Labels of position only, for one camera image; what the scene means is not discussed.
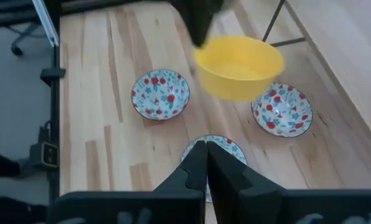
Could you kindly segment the aluminium extrusion bar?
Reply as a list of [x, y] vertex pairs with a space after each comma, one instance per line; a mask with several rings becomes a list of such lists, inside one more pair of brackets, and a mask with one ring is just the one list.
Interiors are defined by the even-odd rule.
[[54, 23], [51, 19], [47, 6], [44, 0], [32, 0], [40, 22], [44, 28], [45, 34], [50, 42], [51, 47], [59, 46], [59, 36], [54, 27]]

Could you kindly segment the wooden shelf board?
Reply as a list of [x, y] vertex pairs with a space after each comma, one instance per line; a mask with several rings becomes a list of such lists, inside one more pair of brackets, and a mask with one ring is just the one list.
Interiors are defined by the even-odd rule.
[[287, 0], [286, 7], [371, 132], [371, 0]]

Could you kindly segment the red bowl with floral inside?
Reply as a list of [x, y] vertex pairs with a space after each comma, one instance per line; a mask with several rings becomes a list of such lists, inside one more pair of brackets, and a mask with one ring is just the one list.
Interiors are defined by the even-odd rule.
[[131, 102], [144, 118], [166, 121], [180, 115], [190, 99], [186, 79], [169, 69], [152, 70], [133, 85]]
[[241, 163], [248, 165], [246, 157], [243, 153], [243, 151], [240, 149], [240, 147], [231, 139], [225, 137], [225, 136], [219, 136], [219, 135], [206, 135], [201, 136], [197, 139], [191, 140], [190, 144], [183, 150], [181, 155], [181, 161], [183, 161], [188, 153], [194, 148], [194, 145], [197, 141], [212, 141], [216, 143], [218, 146], [220, 146], [222, 149], [227, 151], [229, 154], [231, 154], [233, 157], [238, 159]]
[[306, 95], [285, 83], [272, 83], [251, 103], [257, 124], [270, 134], [295, 138], [313, 121], [313, 109]]

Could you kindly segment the black table frame post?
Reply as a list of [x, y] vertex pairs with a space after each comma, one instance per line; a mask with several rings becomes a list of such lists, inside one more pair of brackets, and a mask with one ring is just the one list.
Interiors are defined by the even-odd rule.
[[[47, 22], [47, 38], [52, 45], [52, 68], [60, 68], [60, 49], [59, 49], [59, 19], [61, 13], [60, 0], [41, 0], [44, 3]], [[50, 83], [50, 142], [60, 146], [60, 78], [51, 79]], [[49, 181], [49, 203], [52, 205], [60, 196], [60, 172], [59, 168], [48, 173]]]

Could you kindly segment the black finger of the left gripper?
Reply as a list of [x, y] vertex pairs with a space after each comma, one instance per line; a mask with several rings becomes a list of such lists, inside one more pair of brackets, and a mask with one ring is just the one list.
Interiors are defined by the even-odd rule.
[[225, 0], [170, 0], [179, 12], [194, 46], [205, 43], [214, 15], [219, 13]]

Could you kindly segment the office chair base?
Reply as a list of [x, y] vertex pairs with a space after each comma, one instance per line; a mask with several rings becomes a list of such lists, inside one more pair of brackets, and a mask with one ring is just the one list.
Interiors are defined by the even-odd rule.
[[33, 34], [41, 26], [39, 19], [31, 19], [36, 15], [31, 0], [0, 0], [0, 27], [19, 35], [11, 44], [11, 52], [17, 57], [23, 55], [19, 44], [26, 37], [45, 37], [45, 34]]

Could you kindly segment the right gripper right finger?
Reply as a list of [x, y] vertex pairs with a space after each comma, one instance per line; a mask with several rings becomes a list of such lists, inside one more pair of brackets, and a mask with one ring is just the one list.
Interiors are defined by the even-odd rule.
[[371, 190], [291, 190], [209, 141], [208, 181], [218, 224], [371, 224]]

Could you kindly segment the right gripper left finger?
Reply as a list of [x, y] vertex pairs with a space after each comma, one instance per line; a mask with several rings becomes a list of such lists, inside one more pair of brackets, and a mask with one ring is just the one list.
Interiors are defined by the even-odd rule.
[[153, 191], [70, 192], [52, 205], [47, 224], [204, 224], [208, 148], [198, 141]]

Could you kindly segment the black power box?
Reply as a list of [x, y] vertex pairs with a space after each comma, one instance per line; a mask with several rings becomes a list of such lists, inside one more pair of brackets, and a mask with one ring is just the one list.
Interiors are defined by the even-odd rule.
[[39, 127], [38, 142], [31, 145], [29, 164], [37, 170], [53, 170], [59, 167], [59, 148], [50, 142], [49, 128]]

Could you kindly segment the yellow plastic bowl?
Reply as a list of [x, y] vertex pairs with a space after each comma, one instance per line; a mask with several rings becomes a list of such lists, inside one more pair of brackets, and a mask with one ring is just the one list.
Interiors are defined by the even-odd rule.
[[194, 50], [200, 84], [223, 100], [253, 101], [284, 70], [275, 47], [245, 35], [220, 35]]

